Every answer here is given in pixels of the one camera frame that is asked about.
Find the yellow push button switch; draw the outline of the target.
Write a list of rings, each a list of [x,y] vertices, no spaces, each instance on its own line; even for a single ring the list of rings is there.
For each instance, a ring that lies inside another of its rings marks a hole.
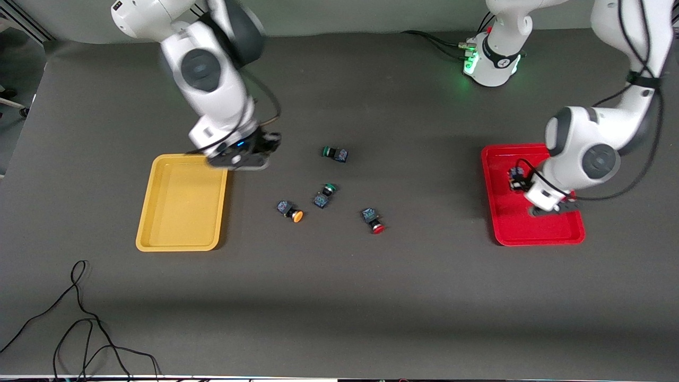
[[[276,206],[277,211],[286,218],[289,218],[295,223],[303,219],[304,212],[299,210],[291,201],[281,200]]]

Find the red plastic tray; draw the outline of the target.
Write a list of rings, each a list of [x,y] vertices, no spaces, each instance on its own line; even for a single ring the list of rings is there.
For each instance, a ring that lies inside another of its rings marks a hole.
[[[586,237],[578,211],[535,217],[532,204],[520,191],[511,189],[511,168],[520,166],[524,176],[548,157],[543,143],[488,145],[481,153],[483,177],[489,201],[492,232],[504,246],[576,245]]]

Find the yellow plastic tray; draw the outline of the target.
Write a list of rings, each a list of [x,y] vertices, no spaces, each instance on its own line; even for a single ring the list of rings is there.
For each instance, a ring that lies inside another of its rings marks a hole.
[[[229,172],[203,155],[163,154],[151,165],[136,247],[145,253],[211,251],[219,242]]]

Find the black chair base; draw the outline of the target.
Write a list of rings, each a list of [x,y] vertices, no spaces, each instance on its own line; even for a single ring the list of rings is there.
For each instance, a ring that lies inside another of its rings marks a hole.
[[[15,89],[8,89],[0,85],[0,106],[8,106],[17,109],[19,111],[20,116],[22,116],[22,118],[26,118],[28,116],[30,108],[24,106],[24,104],[15,102],[14,98],[16,96],[17,92],[15,91]]]

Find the grey metal frame rail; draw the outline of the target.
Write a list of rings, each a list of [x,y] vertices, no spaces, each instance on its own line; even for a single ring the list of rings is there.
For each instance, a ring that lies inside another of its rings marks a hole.
[[[46,41],[56,41],[56,37],[23,10],[15,0],[0,0],[0,32],[10,28],[24,32],[41,45]]]

